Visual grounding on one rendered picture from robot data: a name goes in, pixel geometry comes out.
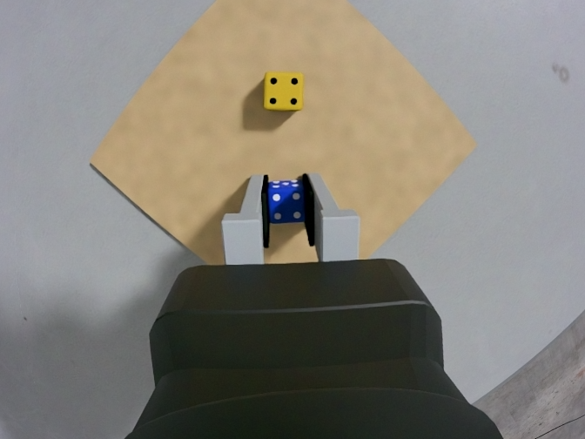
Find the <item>tan mat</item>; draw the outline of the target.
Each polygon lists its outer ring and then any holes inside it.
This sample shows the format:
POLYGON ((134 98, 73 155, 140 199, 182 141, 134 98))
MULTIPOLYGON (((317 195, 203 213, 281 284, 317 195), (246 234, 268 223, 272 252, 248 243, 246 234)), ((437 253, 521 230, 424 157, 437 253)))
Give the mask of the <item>tan mat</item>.
POLYGON ((250 177, 318 172, 372 255, 477 146, 347 0, 217 0, 124 108, 90 162, 208 265, 250 177), (301 111, 264 108, 267 72, 304 75, 301 111))

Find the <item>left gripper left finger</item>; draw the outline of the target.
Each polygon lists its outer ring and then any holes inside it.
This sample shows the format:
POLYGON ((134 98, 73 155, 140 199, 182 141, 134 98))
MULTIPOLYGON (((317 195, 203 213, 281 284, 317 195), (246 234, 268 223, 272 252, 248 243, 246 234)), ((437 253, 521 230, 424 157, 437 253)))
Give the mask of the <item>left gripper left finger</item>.
POLYGON ((268 184, 268 174, 252 175, 239 213, 224 215, 225 265, 264 264, 263 248, 269 248, 270 235, 268 184))

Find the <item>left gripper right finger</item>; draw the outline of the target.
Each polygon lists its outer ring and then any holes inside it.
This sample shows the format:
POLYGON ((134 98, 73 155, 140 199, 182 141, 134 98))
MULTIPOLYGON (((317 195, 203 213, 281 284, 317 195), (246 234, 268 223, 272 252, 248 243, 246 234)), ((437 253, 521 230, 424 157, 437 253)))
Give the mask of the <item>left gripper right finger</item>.
POLYGON ((319 261, 358 260, 360 216, 354 209, 340 210, 318 172, 303 173, 306 235, 319 261))

